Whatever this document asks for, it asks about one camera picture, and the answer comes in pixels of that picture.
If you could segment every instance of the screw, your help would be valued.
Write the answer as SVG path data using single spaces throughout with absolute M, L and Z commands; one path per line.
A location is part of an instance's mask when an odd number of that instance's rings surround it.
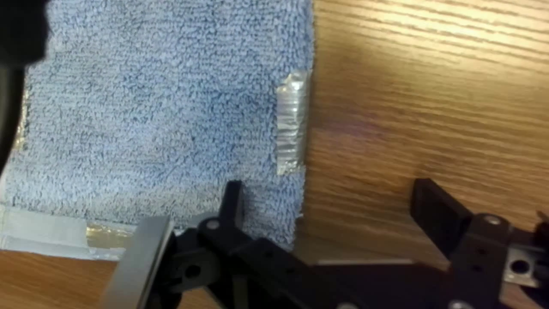
M 217 220 L 209 220 L 209 222 L 205 224 L 205 229 L 207 229 L 207 231 L 217 231 L 217 229 L 219 229 L 219 222 L 217 222 Z
M 358 309 L 358 306 L 354 306 L 351 303 L 341 303 L 341 304 L 337 304 L 336 309 Z
M 500 220 L 497 217 L 483 217 L 483 220 L 490 225 L 499 225 Z
M 447 304 L 447 309 L 473 309 L 473 306 L 469 306 L 468 303 L 462 303 L 462 301 L 450 301 Z

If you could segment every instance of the wood grain surface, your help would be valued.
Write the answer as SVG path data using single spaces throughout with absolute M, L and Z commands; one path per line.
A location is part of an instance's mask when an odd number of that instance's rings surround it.
M 547 0 L 315 0 L 315 18 L 303 260 L 444 267 L 408 217 L 414 177 L 533 227 L 549 205 Z M 113 270 L 0 258 L 0 308 L 94 308 Z

